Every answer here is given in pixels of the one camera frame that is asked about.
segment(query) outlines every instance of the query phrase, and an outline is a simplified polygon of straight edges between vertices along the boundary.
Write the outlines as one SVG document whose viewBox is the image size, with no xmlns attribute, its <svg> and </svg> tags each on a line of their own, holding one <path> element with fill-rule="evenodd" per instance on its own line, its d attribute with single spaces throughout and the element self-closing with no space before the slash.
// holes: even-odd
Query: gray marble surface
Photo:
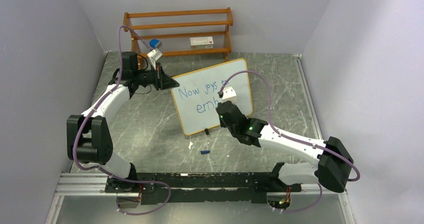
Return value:
<svg viewBox="0 0 424 224">
<path fill-rule="evenodd" d="M 298 68 L 292 55 L 230 53 L 230 60 L 244 58 L 248 69 L 265 75 L 272 88 L 272 120 L 276 127 L 315 138 Z M 163 69 L 179 75 L 224 62 L 222 55 L 163 57 Z M 106 89 L 119 67 L 118 53 L 109 52 L 93 101 Z M 267 120 L 267 90 L 256 75 L 249 75 L 253 114 Z M 140 88 L 137 92 L 147 92 Z M 137 172 L 245 172 L 271 171 L 277 162 L 298 163 L 298 158 L 271 149 L 246 146 L 216 127 L 185 136 L 170 90 L 135 94 L 108 123 L 114 151 L 132 162 Z M 200 150 L 210 150 L 201 155 Z M 79 172 L 73 166 L 72 172 Z"/>
</svg>

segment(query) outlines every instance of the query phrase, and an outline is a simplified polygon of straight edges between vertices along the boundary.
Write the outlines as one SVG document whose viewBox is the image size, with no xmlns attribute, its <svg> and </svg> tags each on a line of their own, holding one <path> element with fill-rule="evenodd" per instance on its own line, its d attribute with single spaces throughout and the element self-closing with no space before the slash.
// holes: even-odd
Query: yellow whiteboard frame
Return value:
<svg viewBox="0 0 424 224">
<path fill-rule="evenodd" d="M 218 67 L 218 66 L 221 66 L 221 65 L 225 65 L 225 64 L 229 64 L 229 63 L 231 63 L 231 62 L 235 62 L 235 61 L 238 61 L 238 60 L 243 60 L 244 61 L 244 65 L 246 66 L 246 70 L 248 69 L 248 63 L 246 62 L 246 60 L 245 59 L 243 59 L 243 58 L 239 58 L 239 59 L 236 59 L 236 60 L 231 60 L 231 61 L 228 61 L 228 62 L 224 62 L 224 63 L 221 63 L 221 64 L 217 64 L 217 65 L 213 65 L 213 66 L 209 66 L 209 67 L 206 67 L 206 68 L 202 68 L 202 69 L 199 69 L 199 70 L 194 70 L 194 71 L 191 71 L 191 72 L 187 72 L 187 73 L 184 73 L 184 74 L 181 74 L 181 75 L 177 75 L 177 76 L 174 76 L 174 77 L 172 77 L 173 79 L 175 79 L 175 78 L 178 78 L 178 77 L 181 77 L 181 76 L 184 76 L 184 75 L 189 75 L 189 74 L 193 74 L 193 73 L 196 73 L 196 72 L 199 72 L 199 71 L 202 71 L 202 70 L 207 70 L 207 69 L 211 69 L 211 68 L 214 68 L 214 67 Z M 249 74 L 248 73 L 246 73 L 246 75 L 247 75 L 247 83 L 248 83 L 248 85 L 249 85 L 249 94 L 250 94 L 250 96 L 252 96 L 252 90 L 251 90 L 251 82 L 250 82 L 250 79 L 249 79 Z M 183 133 L 184 133 L 184 135 L 188 135 L 188 136 L 190 136 L 190 135 L 194 135 L 194 134 L 197 134 L 197 133 L 200 133 L 200 132 L 202 132 L 202 131 L 205 131 L 205 130 L 200 130 L 200 131 L 197 131 L 197 132 L 194 132 L 194 133 L 191 133 L 191 134 L 187 134 L 185 131 L 184 131 L 184 127 L 182 126 L 182 122 L 181 122 L 181 117 L 180 117 L 180 113 L 179 113 L 179 111 L 178 111 L 178 106 L 177 106 L 177 103 L 176 103 L 176 101 L 175 101 L 175 96 L 174 96 L 174 93 L 171 91 L 171 94 L 172 94 L 172 100 L 173 100 L 173 103 L 174 103 L 174 105 L 175 105 L 175 108 L 177 109 L 176 111 L 177 111 L 177 115 L 178 115 L 178 120 L 179 120 L 179 124 L 181 125 L 181 129 L 182 129 L 182 131 L 183 131 Z M 250 114 L 248 114 L 248 115 L 246 115 L 246 116 L 250 116 L 250 115 L 252 115 L 252 113 L 253 113 L 253 99 L 252 99 L 252 97 L 250 97 L 251 99 L 250 99 L 250 104 L 251 104 L 251 106 L 252 106 L 252 112 L 250 113 Z M 218 125 L 214 125 L 214 126 L 211 126 L 211 127 L 208 127 L 207 129 L 212 129 L 212 128 L 215 128 L 215 127 L 217 127 L 217 126 L 219 126 L 219 124 Z"/>
</svg>

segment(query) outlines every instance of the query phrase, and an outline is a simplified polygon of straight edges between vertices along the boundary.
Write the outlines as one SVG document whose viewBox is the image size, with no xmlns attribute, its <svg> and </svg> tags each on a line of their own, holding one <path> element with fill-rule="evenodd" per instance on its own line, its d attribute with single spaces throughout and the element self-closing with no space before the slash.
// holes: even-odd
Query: black cable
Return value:
<svg viewBox="0 0 424 224">
<path fill-rule="evenodd" d="M 150 87 L 150 90 L 148 92 L 146 92 L 146 93 L 137 93 L 137 92 L 134 92 L 134 94 L 145 95 L 145 94 L 150 93 L 152 91 L 152 86 L 151 85 L 148 85 L 148 86 Z"/>
<path fill-rule="evenodd" d="M 144 60 L 145 60 L 145 62 L 146 62 L 146 68 L 144 68 L 144 69 L 142 69 L 141 71 L 144 71 L 144 70 L 146 70 L 148 67 L 149 67 L 149 63 L 148 63 L 148 61 L 147 61 L 147 59 L 143 56 L 143 55 L 141 55 L 141 54 L 137 54 L 138 56 L 140 56 L 140 57 L 142 57 Z"/>
</svg>

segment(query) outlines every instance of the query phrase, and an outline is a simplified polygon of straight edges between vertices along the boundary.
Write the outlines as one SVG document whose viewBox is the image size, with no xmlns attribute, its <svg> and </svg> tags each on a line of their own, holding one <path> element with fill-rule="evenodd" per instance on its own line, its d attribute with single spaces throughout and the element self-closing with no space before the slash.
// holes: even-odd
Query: blue object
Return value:
<svg viewBox="0 0 424 224">
<path fill-rule="evenodd" d="M 157 48 L 159 48 L 160 46 L 162 46 L 162 42 L 161 42 L 160 40 L 157 40 L 157 39 L 152 39 L 152 40 L 150 40 L 149 44 L 150 44 L 150 46 L 151 46 L 152 48 L 154 48 L 154 49 L 157 49 Z"/>
</svg>

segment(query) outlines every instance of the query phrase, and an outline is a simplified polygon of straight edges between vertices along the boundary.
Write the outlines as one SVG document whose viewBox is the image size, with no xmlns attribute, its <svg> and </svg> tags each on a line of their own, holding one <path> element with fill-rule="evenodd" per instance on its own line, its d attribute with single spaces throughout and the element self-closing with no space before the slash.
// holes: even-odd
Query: box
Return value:
<svg viewBox="0 0 424 224">
<path fill-rule="evenodd" d="M 212 49 L 214 40 L 212 37 L 190 38 L 190 44 L 192 50 Z"/>
</svg>

